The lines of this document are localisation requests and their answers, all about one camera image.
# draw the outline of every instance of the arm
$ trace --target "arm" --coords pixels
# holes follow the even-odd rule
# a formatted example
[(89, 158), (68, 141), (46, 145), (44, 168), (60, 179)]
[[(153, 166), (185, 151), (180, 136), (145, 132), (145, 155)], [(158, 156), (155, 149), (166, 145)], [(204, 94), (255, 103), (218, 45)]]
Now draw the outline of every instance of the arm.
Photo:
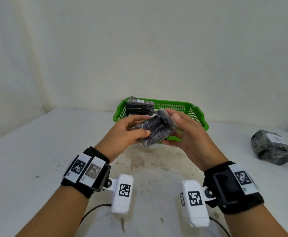
[[(127, 147), (150, 135), (150, 131), (127, 131), (149, 116), (129, 116), (118, 121), (95, 146), (110, 162)], [(89, 199), (71, 186), (60, 186), (40, 211), (16, 237), (73, 237), (85, 213)]]
[[(182, 142), (164, 140), (163, 144), (181, 148), (203, 172), (228, 161), (199, 123), (181, 112), (172, 109), (167, 111), (172, 115), (178, 128), (183, 131), (173, 135), (182, 139)], [(233, 237), (288, 236), (263, 204), (224, 217)]]

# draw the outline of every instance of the white table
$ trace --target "white table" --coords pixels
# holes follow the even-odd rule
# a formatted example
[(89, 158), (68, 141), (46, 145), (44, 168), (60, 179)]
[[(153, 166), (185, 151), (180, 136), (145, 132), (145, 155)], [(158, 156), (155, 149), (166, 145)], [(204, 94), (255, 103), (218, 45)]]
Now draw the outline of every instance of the white table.
[[(0, 139), (0, 237), (14, 236), (35, 215), (59, 186), (73, 156), (94, 146), (114, 125), (112, 116), (112, 112), (58, 108)], [(260, 161), (250, 146), (251, 136), (260, 128), (280, 134), (286, 142), (288, 133), (241, 124), (209, 125), (213, 141), (250, 173), (265, 205), (288, 231), (288, 163)], [(77, 236), (226, 236), (216, 223), (203, 229), (183, 223), (181, 181), (202, 183), (203, 173), (180, 149), (132, 146), (112, 164), (110, 176), (119, 173), (134, 176), (129, 213), (114, 215), (109, 207), (100, 207), (85, 218)], [(111, 192), (101, 191), (92, 196), (87, 210), (110, 202)], [(208, 209), (226, 226), (218, 208)]]

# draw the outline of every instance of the white wall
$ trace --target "white wall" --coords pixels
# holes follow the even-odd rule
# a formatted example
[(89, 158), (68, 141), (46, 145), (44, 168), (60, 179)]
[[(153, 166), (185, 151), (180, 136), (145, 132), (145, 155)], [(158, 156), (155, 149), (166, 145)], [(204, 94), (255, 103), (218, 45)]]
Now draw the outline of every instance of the white wall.
[(0, 137), (43, 115), (36, 84), (9, 0), (0, 0)]
[(288, 0), (19, 0), (44, 107), (192, 102), (288, 130)]

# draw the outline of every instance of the basket mesh side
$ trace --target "basket mesh side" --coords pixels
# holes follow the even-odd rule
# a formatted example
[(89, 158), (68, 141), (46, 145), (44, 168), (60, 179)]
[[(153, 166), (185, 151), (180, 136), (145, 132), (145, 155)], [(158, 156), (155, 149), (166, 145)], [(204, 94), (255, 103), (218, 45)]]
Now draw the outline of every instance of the basket mesh side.
[(169, 108), (169, 109), (174, 109), (176, 111), (180, 111), (184, 113), (185, 111), (185, 106), (184, 105), (175, 105), (175, 104), (164, 104), (164, 103), (154, 103), (154, 108), (155, 109), (161, 109), (161, 108)]
[(201, 122), (199, 121), (199, 119), (197, 118), (196, 114), (194, 113), (193, 109), (190, 108), (189, 112), (188, 112), (188, 116), (190, 116), (192, 119), (194, 119), (195, 121), (199, 122), (201, 124)]
[(118, 120), (121, 120), (124, 118), (125, 110), (126, 110), (126, 105), (123, 107), (123, 110), (120, 112), (120, 115), (118, 116)]

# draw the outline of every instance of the black cable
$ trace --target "black cable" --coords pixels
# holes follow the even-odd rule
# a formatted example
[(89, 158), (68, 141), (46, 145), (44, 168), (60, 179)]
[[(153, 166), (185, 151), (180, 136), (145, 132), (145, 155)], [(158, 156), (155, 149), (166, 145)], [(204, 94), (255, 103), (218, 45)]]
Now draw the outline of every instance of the black cable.
[(79, 223), (79, 225), (82, 223), (82, 221), (85, 219), (85, 217), (91, 212), (91, 211), (94, 211), (95, 209), (97, 209), (98, 207), (102, 207), (102, 206), (111, 206), (111, 204), (100, 204), (94, 208), (92, 208), (90, 211), (88, 211), (84, 217), (82, 218), (81, 222)]
[(227, 236), (228, 236), (228, 237), (231, 237), (230, 234), (228, 233), (228, 231), (224, 228), (224, 226), (223, 226), (220, 222), (218, 222), (216, 219), (214, 219), (214, 218), (212, 218), (212, 217), (210, 217), (210, 220), (213, 220), (214, 222), (216, 222), (216, 223), (225, 231), (225, 233), (227, 234)]

